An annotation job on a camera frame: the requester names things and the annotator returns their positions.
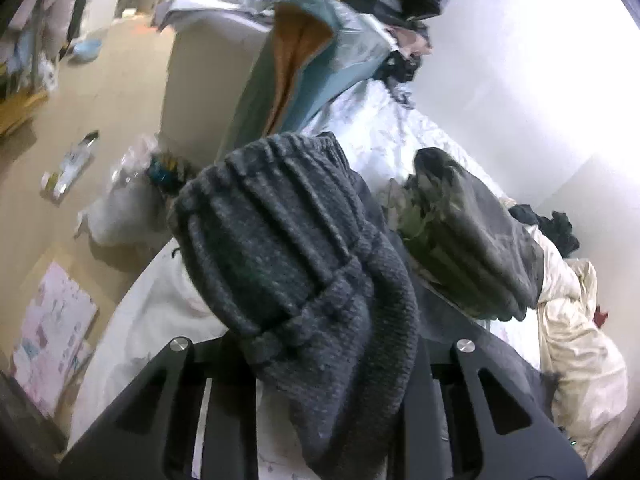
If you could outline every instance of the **floor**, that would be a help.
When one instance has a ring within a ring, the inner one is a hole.
[[[48,258],[60,258],[81,274],[87,290],[102,298],[92,338],[153,257],[136,248],[100,248],[88,235],[74,238],[78,212],[102,193],[110,167],[139,134],[158,131],[166,64],[174,35],[158,34],[145,19],[111,27],[98,59],[61,63],[59,88],[36,117],[0,139],[0,365],[19,334],[27,284]],[[59,205],[40,195],[44,171],[65,152],[100,131],[95,160]]]

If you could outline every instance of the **silver screw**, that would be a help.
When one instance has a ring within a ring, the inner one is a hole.
[[[460,339],[456,343],[456,347],[465,354],[471,354],[476,349],[476,344],[471,339]]]
[[[189,340],[185,337],[171,339],[169,343],[169,348],[174,352],[182,352],[187,346],[189,346]]]

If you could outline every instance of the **gray knit garment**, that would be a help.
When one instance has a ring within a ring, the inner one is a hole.
[[[354,184],[332,134],[272,136],[203,170],[170,214],[194,285],[287,396],[324,480],[380,470],[418,337],[406,267]]]

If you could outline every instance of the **bed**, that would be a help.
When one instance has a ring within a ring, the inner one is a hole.
[[[412,173],[416,150],[436,146],[482,180],[498,198],[508,200],[461,146],[417,110],[398,105],[381,82],[355,84],[325,105],[300,134],[314,136],[324,131],[335,134],[351,167],[374,194],[382,191],[390,178],[403,181]],[[113,314],[79,389],[69,447],[171,338],[186,336],[201,342],[225,333],[225,326],[191,283],[180,253],[174,253],[176,247],[175,240],[169,241]],[[485,328],[540,370],[538,320],[530,310],[523,322],[492,321]],[[285,401],[268,388],[258,391],[261,480],[316,479],[302,459]]]

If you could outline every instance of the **red object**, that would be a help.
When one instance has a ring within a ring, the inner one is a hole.
[[[607,317],[609,317],[609,313],[601,312],[600,306],[596,305],[596,313],[593,314],[593,322],[596,324],[598,328],[601,328],[604,325],[604,322],[607,320]]]

